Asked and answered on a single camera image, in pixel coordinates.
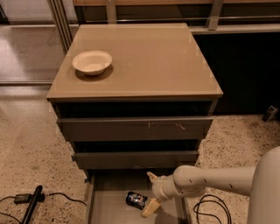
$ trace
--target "concrete floor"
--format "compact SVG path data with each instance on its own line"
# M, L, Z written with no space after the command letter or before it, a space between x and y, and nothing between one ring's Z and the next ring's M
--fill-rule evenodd
M51 80L59 69L63 60L60 42L57 37L53 38L55 41L52 44L48 42L55 37L55 31L44 28L36 33L35 30L30 31L31 28L26 29L11 39L6 35L11 32L8 27L0 26L1 81ZM49 36L40 35L43 31L47 31ZM33 36L42 40L34 42ZM0 199L34 193L35 188L42 185L45 202L38 203L31 223L84 223L87 209L83 204L60 195L48 195L59 192L87 201L89 188L89 184L84 182L84 172L71 160L73 149L56 125L56 115L46 100L48 89L48 86L0 87ZM215 116L206 139L199 147L200 156L196 165L204 168L256 165L266 151L278 145L280 123L277 121L263 122L260 115ZM246 223L248 197L211 188L207 188L206 192L224 200L233 223ZM193 224L197 223L193 207L200 198L187 199ZM15 205L13 199L0 202L1 213L11 214L19 220L23 219L26 208L26 204ZM223 211L216 205L209 204L202 209L209 214L217 214L223 223L227 222ZM212 217L200 218L200 223L210 222L218 223ZM18 222L0 214L0 223Z

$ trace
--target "white robotic arm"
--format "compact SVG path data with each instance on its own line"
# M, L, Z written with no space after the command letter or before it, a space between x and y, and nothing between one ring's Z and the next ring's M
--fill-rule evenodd
M170 176L147 174L155 198L143 210L143 217L166 200L196 196L212 187L250 197L248 224L280 223L280 147L267 152L257 167L201 169L182 165Z

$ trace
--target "black can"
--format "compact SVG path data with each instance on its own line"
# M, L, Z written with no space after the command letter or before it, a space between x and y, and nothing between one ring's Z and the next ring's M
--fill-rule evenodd
M128 204L129 206L136 207L138 209L143 210L146 205L147 199L148 197L143 196L139 193L128 192L125 201L126 204Z

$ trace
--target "bowl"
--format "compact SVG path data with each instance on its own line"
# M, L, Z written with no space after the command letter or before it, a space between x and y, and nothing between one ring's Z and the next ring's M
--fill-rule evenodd
M87 75L98 75L112 63L112 57L103 51L88 51L73 59L73 67Z

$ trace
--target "gray drawer front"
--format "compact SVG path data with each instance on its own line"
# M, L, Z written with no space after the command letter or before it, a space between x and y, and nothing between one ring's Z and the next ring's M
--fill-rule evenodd
M202 139L212 119L173 118L110 118L58 119L64 138L70 142Z
M195 162L199 156L192 151L164 152L114 152L114 153L75 153L74 159L79 168L88 169L143 169L174 168L182 163Z

